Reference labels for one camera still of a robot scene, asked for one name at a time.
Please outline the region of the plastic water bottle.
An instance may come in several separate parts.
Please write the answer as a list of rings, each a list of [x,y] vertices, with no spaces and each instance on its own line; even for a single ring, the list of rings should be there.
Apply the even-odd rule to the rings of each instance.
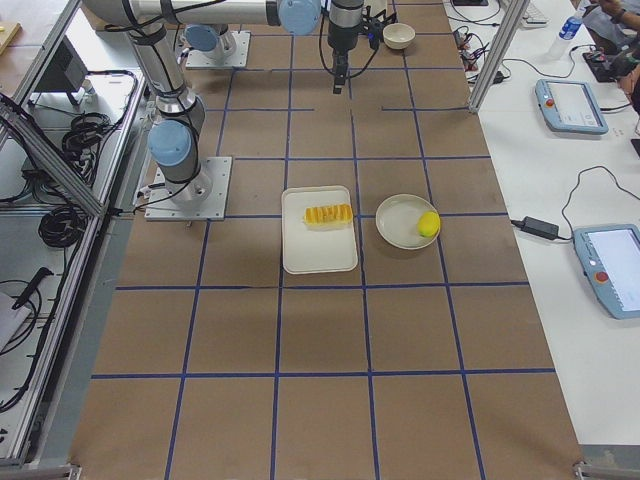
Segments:
[[[573,15],[568,17],[551,44],[547,54],[550,59],[559,59],[569,47],[582,25],[582,17]]]

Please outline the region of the far teach pendant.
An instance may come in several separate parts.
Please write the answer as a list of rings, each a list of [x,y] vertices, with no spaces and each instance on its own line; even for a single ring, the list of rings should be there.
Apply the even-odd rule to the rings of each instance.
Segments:
[[[588,83],[540,79],[534,93],[551,131],[586,135],[608,132],[608,124]]]

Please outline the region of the cream rectangular tray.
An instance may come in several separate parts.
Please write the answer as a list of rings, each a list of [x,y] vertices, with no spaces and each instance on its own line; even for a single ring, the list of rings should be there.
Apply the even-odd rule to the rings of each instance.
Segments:
[[[283,267],[294,275],[346,272],[358,265],[355,219],[342,225],[310,226],[308,208],[351,205],[342,185],[289,188],[282,193]]]

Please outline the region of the yellow bread roll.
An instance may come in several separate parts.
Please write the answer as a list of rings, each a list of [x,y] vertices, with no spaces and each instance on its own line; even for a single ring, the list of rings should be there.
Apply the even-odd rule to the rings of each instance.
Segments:
[[[332,204],[308,207],[303,222],[311,230],[332,230],[350,225],[353,210],[350,204]]]

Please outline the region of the teach pendant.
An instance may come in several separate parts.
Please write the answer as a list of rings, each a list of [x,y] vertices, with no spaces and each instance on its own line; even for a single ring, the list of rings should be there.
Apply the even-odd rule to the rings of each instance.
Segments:
[[[639,317],[639,229],[633,224],[578,228],[573,246],[596,298],[615,319]]]
[[[534,93],[551,131],[586,135],[608,132],[608,124],[588,83],[540,79]]]

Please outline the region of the yellow lemon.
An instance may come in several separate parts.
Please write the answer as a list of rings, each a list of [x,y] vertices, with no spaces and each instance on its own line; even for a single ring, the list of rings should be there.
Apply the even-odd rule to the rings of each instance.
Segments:
[[[427,211],[421,215],[417,223],[417,231],[425,238],[435,237],[441,228],[440,216],[435,211]]]

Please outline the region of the black power adapter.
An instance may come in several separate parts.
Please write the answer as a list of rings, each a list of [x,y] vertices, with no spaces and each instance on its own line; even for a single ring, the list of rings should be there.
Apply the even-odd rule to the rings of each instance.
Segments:
[[[525,216],[521,220],[511,220],[511,225],[524,233],[546,240],[558,239],[559,226],[534,217]]]

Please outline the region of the aluminium frame post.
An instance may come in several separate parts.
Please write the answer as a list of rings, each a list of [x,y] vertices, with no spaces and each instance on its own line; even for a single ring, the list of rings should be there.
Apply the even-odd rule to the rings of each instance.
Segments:
[[[528,4],[527,0],[514,0],[507,7],[499,29],[491,41],[489,54],[483,63],[471,92],[468,103],[471,113],[479,112],[490,87],[493,85],[499,66],[514,38]]]

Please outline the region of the near teach pendant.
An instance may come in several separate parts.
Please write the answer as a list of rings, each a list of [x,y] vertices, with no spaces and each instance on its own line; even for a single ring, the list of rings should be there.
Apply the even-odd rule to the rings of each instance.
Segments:
[[[573,246],[596,298],[615,319],[639,317],[639,229],[633,224],[578,228]]]

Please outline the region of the cream bowl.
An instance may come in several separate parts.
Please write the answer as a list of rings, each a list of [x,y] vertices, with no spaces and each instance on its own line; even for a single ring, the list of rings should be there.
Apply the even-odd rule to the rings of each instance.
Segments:
[[[407,48],[416,37],[413,27],[404,23],[393,23],[383,29],[384,44],[392,50]]]

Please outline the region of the cream round plate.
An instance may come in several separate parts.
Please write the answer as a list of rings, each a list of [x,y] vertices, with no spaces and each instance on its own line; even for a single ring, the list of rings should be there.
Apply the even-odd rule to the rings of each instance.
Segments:
[[[417,223],[422,214],[436,211],[422,197],[412,194],[396,194],[383,200],[376,211],[376,227],[390,245],[404,250],[418,250],[433,243],[435,237],[419,235]]]

